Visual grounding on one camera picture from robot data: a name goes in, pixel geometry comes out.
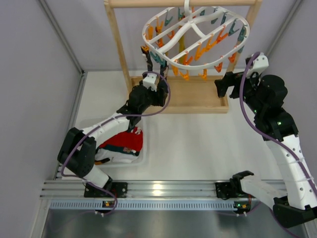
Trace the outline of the dark patterned sock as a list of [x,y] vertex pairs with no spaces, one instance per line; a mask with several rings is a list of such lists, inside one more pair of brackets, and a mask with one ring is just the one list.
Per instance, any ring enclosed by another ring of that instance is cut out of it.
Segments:
[[168,71],[169,71],[169,65],[167,62],[165,62],[164,65],[160,66],[160,75],[164,77],[166,81],[167,81]]

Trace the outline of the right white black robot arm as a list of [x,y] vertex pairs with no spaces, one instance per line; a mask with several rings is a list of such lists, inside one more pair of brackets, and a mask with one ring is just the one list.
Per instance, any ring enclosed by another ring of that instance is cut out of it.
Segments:
[[243,74],[229,72],[215,81],[217,94],[224,97],[233,87],[230,98],[242,99],[255,114],[254,123],[271,150],[279,167],[286,192],[257,178],[251,171],[236,173],[229,182],[216,184],[217,196],[224,200],[249,195],[269,207],[284,228],[312,221],[317,217],[317,188],[303,156],[298,129],[292,116],[282,105],[288,90],[276,75],[261,77],[254,72],[245,79]]

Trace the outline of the white clip hanger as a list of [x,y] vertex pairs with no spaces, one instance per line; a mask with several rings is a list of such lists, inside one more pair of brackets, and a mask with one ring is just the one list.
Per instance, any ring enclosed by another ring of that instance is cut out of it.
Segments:
[[[161,34],[156,35],[157,20],[163,21]],[[205,79],[208,70],[220,73],[226,64],[236,61],[250,34],[246,18],[221,6],[168,7],[151,17],[144,25],[142,46],[149,48],[151,60],[158,65],[168,63],[175,76],[189,79],[196,72]],[[179,39],[185,35],[185,47],[179,52]],[[156,44],[163,39],[163,46]],[[186,64],[178,59],[187,54]]]

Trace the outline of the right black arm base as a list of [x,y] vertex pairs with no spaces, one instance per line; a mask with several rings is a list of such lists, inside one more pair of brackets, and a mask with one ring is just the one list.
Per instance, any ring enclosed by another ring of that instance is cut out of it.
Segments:
[[217,198],[223,200],[248,197],[248,195],[241,190],[241,187],[234,182],[216,182],[215,189]]

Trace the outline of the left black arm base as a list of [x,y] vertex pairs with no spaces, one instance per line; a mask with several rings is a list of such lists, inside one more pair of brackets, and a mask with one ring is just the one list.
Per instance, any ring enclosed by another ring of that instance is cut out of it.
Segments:
[[[128,183],[126,182],[112,182],[108,189],[116,198],[126,198],[128,191]],[[95,188],[89,184],[85,184],[84,197],[86,198],[112,198],[111,195]]]

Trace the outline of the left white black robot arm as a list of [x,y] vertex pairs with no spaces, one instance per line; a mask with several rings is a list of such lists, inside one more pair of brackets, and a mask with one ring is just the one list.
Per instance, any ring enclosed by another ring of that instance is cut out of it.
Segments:
[[164,83],[156,91],[143,84],[134,86],[126,103],[109,118],[87,129],[73,127],[63,141],[57,161],[68,168],[73,176],[85,180],[91,186],[109,193],[112,179],[95,165],[96,150],[111,137],[131,131],[145,117],[150,106],[163,110],[170,100],[170,86]]

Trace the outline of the dark navy sock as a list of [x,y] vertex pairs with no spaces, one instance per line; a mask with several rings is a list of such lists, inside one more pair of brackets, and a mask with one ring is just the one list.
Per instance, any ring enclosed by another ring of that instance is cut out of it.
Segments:
[[151,55],[149,48],[146,46],[141,46],[142,56],[145,59],[145,62],[147,64],[147,70],[153,71],[153,62],[151,60]]

